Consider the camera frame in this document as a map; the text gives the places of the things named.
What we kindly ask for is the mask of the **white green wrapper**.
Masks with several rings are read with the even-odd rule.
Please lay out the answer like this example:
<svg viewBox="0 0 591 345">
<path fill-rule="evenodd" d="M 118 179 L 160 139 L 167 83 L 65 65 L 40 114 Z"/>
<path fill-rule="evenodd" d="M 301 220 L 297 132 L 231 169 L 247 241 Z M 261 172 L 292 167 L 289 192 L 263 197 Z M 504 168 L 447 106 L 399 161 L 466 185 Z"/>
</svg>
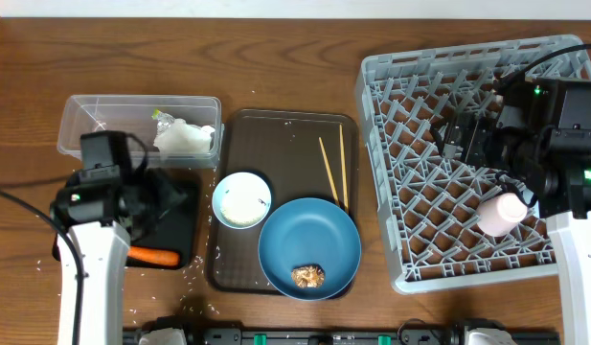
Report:
<svg viewBox="0 0 591 345">
<path fill-rule="evenodd" d="M 213 126 L 196 126 L 184 119 L 155 109 L 152 119 L 157 121 L 157 134 L 153 145 L 162 154 L 209 153 L 216 132 Z"/>
</svg>

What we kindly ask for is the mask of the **orange carrot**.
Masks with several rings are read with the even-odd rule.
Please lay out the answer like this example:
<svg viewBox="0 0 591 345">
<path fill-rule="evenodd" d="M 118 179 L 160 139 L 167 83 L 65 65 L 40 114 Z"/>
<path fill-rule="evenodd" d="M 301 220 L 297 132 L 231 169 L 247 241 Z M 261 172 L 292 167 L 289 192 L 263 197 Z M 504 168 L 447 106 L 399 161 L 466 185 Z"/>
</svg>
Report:
<svg viewBox="0 0 591 345">
<path fill-rule="evenodd" d="M 132 246 L 128 251 L 128 257 L 152 265 L 177 266 L 180 262 L 180 255 L 177 252 Z"/>
</svg>

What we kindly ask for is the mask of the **pink cup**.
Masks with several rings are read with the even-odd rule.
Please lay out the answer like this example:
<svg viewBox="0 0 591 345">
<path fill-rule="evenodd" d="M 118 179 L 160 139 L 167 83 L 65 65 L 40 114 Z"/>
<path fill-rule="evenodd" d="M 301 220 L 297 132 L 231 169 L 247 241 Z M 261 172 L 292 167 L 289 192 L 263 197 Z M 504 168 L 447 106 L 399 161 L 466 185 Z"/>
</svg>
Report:
<svg viewBox="0 0 591 345">
<path fill-rule="evenodd" d="M 514 193 L 504 193 L 482 202 L 477 210 L 478 227 L 486 235 L 501 237 L 510 233 L 528 213 L 528 207 Z"/>
</svg>

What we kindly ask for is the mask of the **small light-blue rice bowl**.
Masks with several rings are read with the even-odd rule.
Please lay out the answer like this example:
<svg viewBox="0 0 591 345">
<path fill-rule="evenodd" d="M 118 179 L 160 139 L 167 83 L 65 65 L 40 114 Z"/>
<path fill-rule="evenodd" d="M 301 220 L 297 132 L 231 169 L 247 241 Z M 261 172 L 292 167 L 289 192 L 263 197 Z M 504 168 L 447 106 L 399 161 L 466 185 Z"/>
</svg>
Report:
<svg viewBox="0 0 591 345">
<path fill-rule="evenodd" d="M 271 205 L 269 185 L 251 172 L 227 175 L 216 185 L 212 196 L 212 209 L 217 220 L 236 230 L 260 224 L 269 214 Z"/>
</svg>

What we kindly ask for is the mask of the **large blue plate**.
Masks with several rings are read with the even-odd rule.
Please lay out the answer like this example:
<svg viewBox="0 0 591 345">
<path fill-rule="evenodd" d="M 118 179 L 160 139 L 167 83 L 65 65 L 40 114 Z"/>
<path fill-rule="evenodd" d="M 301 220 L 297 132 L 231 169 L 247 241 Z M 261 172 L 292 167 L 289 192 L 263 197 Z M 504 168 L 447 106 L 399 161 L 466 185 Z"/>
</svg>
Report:
<svg viewBox="0 0 591 345">
<path fill-rule="evenodd" d="M 351 284 L 359 268 L 362 243 L 352 218 L 320 198 L 291 200 L 267 219 L 259 237 L 261 270 L 273 288 L 302 301 L 331 299 Z M 318 266 L 325 275 L 320 287 L 298 287 L 291 274 Z"/>
</svg>

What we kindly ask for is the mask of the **brown food scrap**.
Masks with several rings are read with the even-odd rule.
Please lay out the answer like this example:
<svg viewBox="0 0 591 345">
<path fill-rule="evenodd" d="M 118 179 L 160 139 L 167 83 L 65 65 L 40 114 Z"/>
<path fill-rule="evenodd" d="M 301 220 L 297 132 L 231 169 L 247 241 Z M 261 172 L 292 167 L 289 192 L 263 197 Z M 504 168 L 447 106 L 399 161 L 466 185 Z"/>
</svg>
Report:
<svg viewBox="0 0 591 345">
<path fill-rule="evenodd" d="M 316 264 L 299 266 L 291 271 L 291 279 L 298 288 L 319 288 L 325 282 L 325 271 Z"/>
</svg>

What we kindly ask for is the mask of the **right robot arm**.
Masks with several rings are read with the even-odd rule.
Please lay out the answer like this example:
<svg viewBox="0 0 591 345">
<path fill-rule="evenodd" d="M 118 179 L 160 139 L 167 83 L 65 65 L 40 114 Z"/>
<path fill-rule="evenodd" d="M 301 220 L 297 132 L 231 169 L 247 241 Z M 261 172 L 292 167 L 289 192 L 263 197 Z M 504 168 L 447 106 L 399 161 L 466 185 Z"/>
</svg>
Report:
<svg viewBox="0 0 591 345">
<path fill-rule="evenodd" d="M 439 152 L 523 182 L 555 251 L 564 341 L 591 344 L 591 80 L 503 79 L 496 118 L 456 113 L 432 125 Z"/>
</svg>

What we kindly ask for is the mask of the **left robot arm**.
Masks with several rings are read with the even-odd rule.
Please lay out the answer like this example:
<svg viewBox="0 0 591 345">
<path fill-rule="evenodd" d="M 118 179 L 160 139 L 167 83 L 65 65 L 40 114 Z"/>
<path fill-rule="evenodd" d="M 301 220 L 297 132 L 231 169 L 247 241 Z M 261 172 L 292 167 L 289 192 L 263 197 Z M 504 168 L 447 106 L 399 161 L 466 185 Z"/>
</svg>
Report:
<svg viewBox="0 0 591 345">
<path fill-rule="evenodd" d="M 123 282 L 128 259 L 177 268 L 174 249 L 138 247 L 135 241 L 188 198 L 161 169 L 142 158 L 134 165 L 122 131 L 80 137 L 82 170 L 75 172 L 51 204 L 61 266 L 60 344 L 119 344 L 122 341 Z"/>
</svg>

